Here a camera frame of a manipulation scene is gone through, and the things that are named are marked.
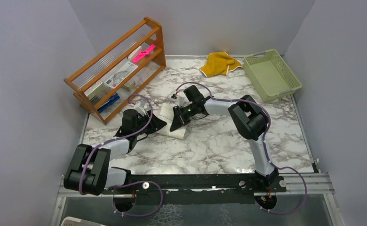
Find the white terry towel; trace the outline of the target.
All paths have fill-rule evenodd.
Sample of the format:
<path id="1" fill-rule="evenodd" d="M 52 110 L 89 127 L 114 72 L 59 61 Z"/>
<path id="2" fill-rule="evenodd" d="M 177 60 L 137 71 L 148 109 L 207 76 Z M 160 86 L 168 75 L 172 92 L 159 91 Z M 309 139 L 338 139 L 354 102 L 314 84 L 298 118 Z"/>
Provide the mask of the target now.
<path id="1" fill-rule="evenodd" d="M 173 117 L 174 117 L 173 107 L 174 107 L 173 104 L 169 104 L 169 103 L 162 104 L 160 111 L 156 114 L 156 116 L 159 119 L 161 119 L 162 121 L 166 122 L 167 124 L 162 129 L 157 131 L 157 133 L 168 136 L 168 137 L 183 139 L 185 132 L 186 132 L 186 127 L 181 127 L 172 132 L 170 131 L 170 128 L 173 122 Z"/>

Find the yellow towel white trim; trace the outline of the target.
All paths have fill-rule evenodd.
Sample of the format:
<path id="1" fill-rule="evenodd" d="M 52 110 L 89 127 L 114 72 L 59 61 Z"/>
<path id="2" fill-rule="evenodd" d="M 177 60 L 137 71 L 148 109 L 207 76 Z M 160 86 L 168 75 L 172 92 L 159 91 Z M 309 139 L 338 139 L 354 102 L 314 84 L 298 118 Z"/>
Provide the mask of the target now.
<path id="1" fill-rule="evenodd" d="M 217 75 L 227 76 L 229 72 L 241 67 L 242 64 L 226 52 L 213 52 L 207 56 L 205 65 L 199 70 L 205 77 L 210 78 Z"/>

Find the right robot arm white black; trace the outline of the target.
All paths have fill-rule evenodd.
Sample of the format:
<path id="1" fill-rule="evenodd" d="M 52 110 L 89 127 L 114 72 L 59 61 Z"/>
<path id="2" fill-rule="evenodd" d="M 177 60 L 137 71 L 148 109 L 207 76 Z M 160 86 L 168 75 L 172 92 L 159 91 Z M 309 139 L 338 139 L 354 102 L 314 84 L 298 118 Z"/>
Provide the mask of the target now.
<path id="1" fill-rule="evenodd" d="M 186 126 L 197 114 L 230 116 L 238 133 L 250 145 L 255 160 L 256 187 L 263 192 L 272 188 L 279 170 L 271 162 L 270 150 L 265 140 L 271 125 L 269 114 L 250 95 L 244 95 L 240 99 L 220 99 L 212 95 L 205 97 L 195 82 L 190 82 L 190 87 L 183 92 L 190 104 L 173 107 L 170 131 Z"/>

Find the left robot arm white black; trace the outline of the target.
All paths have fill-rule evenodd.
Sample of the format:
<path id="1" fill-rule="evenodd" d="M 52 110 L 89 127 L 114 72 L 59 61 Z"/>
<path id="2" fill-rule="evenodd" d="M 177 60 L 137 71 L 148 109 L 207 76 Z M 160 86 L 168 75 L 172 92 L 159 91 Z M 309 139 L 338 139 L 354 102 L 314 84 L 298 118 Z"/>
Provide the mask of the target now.
<path id="1" fill-rule="evenodd" d="M 132 187 L 132 181 L 127 177 L 130 170 L 110 168 L 110 160 L 131 152 L 138 136 L 148 136 L 166 125 L 151 110 L 125 110 L 122 124 L 113 138 L 96 146 L 79 144 L 76 147 L 64 177 L 64 188 L 81 195 L 100 195 L 104 189 L 114 186 L 118 192 L 127 193 Z"/>

